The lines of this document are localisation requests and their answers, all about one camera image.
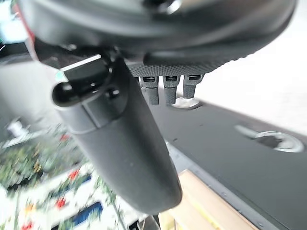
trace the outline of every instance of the wooden plank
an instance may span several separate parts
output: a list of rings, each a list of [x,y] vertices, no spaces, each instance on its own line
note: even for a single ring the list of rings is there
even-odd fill
[[[246,218],[186,170],[179,176],[184,196],[202,215],[222,230],[257,230]]]
[[[161,230],[175,230],[175,219],[166,211],[159,213],[159,222]]]
[[[181,203],[177,207],[170,209],[169,213],[182,230],[216,230],[211,223],[188,202],[185,195],[183,195]]]

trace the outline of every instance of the white wall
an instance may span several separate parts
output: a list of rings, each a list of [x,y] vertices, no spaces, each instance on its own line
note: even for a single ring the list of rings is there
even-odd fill
[[[45,126],[58,122],[51,103],[57,70],[39,62],[23,62],[0,67],[0,97],[16,116],[31,124]]]
[[[307,1],[301,0],[280,37],[257,53],[205,75],[196,96],[307,134],[306,55]]]

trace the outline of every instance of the red flower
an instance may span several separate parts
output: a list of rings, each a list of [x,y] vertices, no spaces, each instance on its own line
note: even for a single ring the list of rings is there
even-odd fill
[[[56,207],[57,207],[58,209],[64,207],[65,204],[66,204],[66,200],[65,200],[64,198],[62,198],[62,199],[56,201]]]
[[[29,229],[31,229],[32,227],[33,227],[33,222],[30,221],[27,225],[23,225],[23,226],[21,227],[21,229],[22,229],[22,230],[29,230]]]
[[[69,137],[70,137],[69,135],[63,134],[59,140],[60,140],[60,141],[66,141],[66,140],[69,139]]]
[[[73,171],[73,172],[71,172],[71,173],[69,174],[68,178],[69,178],[70,180],[74,180],[74,179],[76,178],[76,176],[78,175],[78,173],[79,173],[79,170],[75,170],[75,171]]]

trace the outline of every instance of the green foliage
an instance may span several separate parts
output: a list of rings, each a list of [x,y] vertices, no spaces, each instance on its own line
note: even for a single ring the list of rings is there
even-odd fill
[[[4,230],[5,229],[5,223],[0,224],[0,230]]]
[[[53,198],[63,197],[68,190],[73,189],[74,194],[77,193],[78,189],[91,174],[87,173],[85,175],[77,175],[73,180],[67,178],[65,181],[60,183],[57,188],[49,192],[49,196]]]
[[[116,203],[117,195],[114,193],[114,191],[101,179],[101,177],[98,177],[94,189],[100,189],[103,194],[106,194],[106,205],[111,205]]]
[[[95,220],[101,220],[101,213],[98,210],[93,210],[90,212],[89,216],[88,216],[88,226],[87,228],[89,229],[91,227],[91,224],[95,221]]]
[[[72,219],[67,219],[59,224],[58,230],[72,230],[75,227]]]
[[[50,205],[51,197],[48,195],[43,201],[37,202],[35,207],[38,210],[48,211]]]
[[[115,194],[115,192],[102,180],[101,177],[98,177],[95,185],[94,185],[94,189],[100,189],[100,191],[103,194],[106,194],[106,205],[109,206],[111,205],[117,215],[117,219],[115,220],[114,223],[114,228],[108,228],[108,230],[114,230],[114,229],[118,229],[118,224],[120,224],[122,226],[123,229],[126,229],[126,226],[123,222],[123,217],[124,217],[124,213],[123,211],[120,209],[120,207],[116,207],[116,198],[117,195]]]
[[[31,145],[5,150],[0,158],[0,184],[7,188],[24,179],[34,179],[41,170],[38,153],[36,146]]]

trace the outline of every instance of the flower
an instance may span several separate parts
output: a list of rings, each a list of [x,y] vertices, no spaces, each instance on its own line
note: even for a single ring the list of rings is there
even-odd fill
[[[28,204],[25,209],[24,209],[24,212],[25,214],[28,214],[32,211],[36,210],[36,207],[34,206],[34,204]]]
[[[60,140],[60,141],[66,141],[66,140],[68,140],[69,138],[70,138],[69,135],[63,134],[59,140]]]
[[[30,221],[27,225],[22,225],[21,229],[22,230],[29,230],[33,227],[33,222]]]
[[[57,207],[58,209],[64,207],[65,204],[66,204],[66,200],[65,200],[64,198],[59,199],[59,200],[56,201],[56,207]]]
[[[72,171],[72,172],[68,175],[68,178],[69,178],[70,180],[74,180],[78,174],[79,174],[79,170]]]

